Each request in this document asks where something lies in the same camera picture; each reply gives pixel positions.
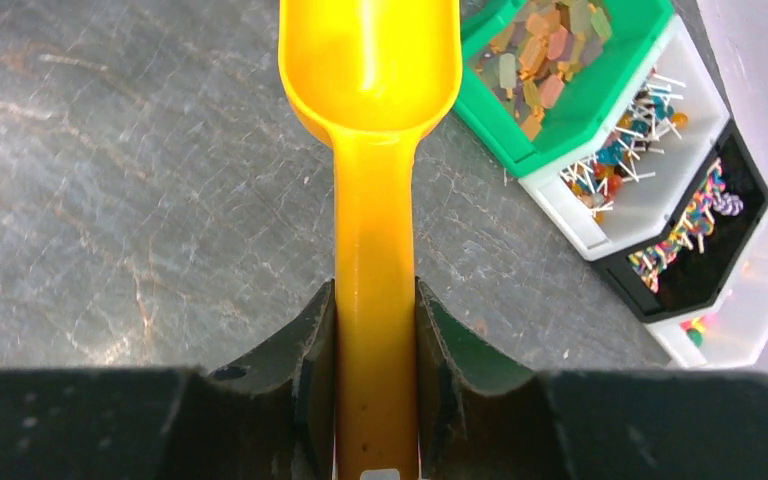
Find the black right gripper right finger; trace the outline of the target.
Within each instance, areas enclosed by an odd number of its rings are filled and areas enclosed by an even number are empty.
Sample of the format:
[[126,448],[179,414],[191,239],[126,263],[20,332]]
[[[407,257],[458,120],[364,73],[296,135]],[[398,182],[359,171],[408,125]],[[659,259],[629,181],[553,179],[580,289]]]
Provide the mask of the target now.
[[424,477],[768,479],[767,374],[534,371],[416,297]]

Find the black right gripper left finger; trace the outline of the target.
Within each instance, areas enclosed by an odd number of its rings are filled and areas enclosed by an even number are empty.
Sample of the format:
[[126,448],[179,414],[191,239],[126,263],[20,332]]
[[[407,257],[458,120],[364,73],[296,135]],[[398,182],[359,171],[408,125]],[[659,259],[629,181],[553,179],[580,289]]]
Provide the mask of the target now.
[[335,295],[236,360],[0,368],[0,479],[325,479]]

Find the yellow plastic scoop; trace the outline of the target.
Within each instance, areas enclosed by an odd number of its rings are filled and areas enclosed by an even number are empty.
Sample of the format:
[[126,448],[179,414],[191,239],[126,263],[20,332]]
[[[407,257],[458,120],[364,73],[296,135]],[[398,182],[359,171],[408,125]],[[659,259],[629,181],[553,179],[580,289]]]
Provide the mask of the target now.
[[337,475],[416,479],[412,174],[461,85],[459,5],[284,0],[278,65],[333,153]]

